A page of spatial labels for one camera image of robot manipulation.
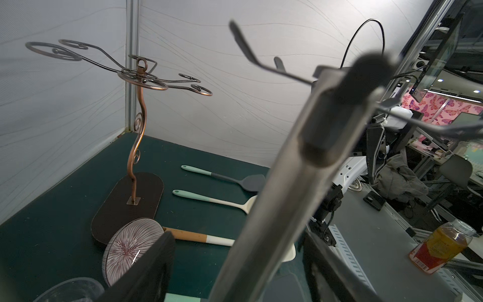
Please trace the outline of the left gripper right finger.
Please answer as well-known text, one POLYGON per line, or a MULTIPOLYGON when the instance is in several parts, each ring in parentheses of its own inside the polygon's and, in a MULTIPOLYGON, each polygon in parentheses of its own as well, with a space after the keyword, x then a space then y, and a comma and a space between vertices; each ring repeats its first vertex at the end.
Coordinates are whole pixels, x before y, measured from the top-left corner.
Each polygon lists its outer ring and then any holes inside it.
POLYGON ((304 271, 312 301, 382 300, 316 234, 305 231, 302 246, 304 271))

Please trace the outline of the grey spatula mint handle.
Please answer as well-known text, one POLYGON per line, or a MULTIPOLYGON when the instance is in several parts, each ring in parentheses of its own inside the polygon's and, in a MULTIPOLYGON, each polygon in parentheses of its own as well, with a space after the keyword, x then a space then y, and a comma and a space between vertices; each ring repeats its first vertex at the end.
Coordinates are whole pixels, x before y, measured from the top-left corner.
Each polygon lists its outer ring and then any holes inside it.
POLYGON ((266 178, 262 174, 251 175, 251 176, 247 176, 247 177, 245 177, 241 180, 238 180, 238 179, 234 179, 232 177, 224 176, 224 175, 221 175, 221 174, 217 174, 217 173, 214 173, 214 172, 211 172, 211 171, 207 171, 207 170, 200 169, 200 168, 197 168, 197 167, 192 167, 192 166, 182 165, 181 169, 183 169, 185 171, 193 172, 193 173, 202 174, 202 175, 205 175, 205 176, 210 176, 210 177, 213 177, 215 179, 222 180, 222 181, 228 181, 228 182, 238 184, 243 190, 248 191, 248 192, 252 192, 252 193, 257 193, 257 192, 262 191, 262 189, 264 188, 265 183, 266 183, 266 178))

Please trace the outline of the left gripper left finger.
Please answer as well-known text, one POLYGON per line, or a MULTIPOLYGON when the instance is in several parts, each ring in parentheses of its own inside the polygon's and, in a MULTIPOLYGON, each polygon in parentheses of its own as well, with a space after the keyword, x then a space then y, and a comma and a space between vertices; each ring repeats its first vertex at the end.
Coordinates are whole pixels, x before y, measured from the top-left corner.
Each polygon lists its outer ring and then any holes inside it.
POLYGON ((176 241, 163 234, 98 301, 164 301, 172 274, 176 241))

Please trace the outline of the grey utensil mint handle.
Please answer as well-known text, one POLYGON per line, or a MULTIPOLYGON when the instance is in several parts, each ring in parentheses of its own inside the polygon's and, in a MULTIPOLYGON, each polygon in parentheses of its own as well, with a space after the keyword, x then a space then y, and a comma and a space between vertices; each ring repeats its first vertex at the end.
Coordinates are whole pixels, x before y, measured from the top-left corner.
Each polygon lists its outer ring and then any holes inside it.
MULTIPOLYGON (((208 301, 207 299, 182 296, 179 294, 167 293, 165 301, 168 302, 201 302, 208 301)), ((271 283, 265 288, 259 301, 262 302, 286 302, 286 301, 304 301, 303 290, 298 278, 289 273, 285 276, 274 278, 271 283)))

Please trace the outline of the white spatula light wood handle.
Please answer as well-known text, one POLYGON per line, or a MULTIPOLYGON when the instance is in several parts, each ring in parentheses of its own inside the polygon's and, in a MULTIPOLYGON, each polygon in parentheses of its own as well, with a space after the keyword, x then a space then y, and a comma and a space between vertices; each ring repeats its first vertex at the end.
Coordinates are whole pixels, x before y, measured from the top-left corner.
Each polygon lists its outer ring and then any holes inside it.
POLYGON ((162 227, 162 230, 165 232, 171 232, 174 238, 177 240, 183 240, 183 241, 189 241, 189 242, 200 242, 205 244, 221 245, 226 247, 232 247, 235 243, 235 240, 233 239, 189 232, 185 230, 172 229, 172 228, 167 228, 165 226, 162 227))

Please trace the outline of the cream spatula mint handle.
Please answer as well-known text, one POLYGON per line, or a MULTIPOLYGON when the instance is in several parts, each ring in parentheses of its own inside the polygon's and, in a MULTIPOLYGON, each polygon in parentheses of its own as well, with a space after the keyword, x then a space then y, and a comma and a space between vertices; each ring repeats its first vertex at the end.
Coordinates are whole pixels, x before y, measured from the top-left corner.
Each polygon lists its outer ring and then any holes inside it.
POLYGON ((243 212, 245 212, 247 215, 250 213, 250 210, 252 209, 252 207, 253 207, 256 199, 257 199, 257 196, 253 196, 253 197, 249 198, 244 204, 238 204, 238 203, 233 203, 233 202, 230 202, 230 201, 224 201, 224 200, 219 200, 219 199, 216 199, 216 198, 210 198, 210 197, 207 197, 207 196, 199 195, 199 194, 184 191, 184 190, 173 190, 172 193, 174 195, 178 196, 178 197, 181 197, 181 198, 187 198, 187 199, 196 200, 196 201, 204 201, 204 202, 208 202, 208 203, 214 203, 214 204, 217 204, 217 205, 230 206, 230 207, 233 207, 233 208, 237 208, 237 209, 240 209, 243 212))

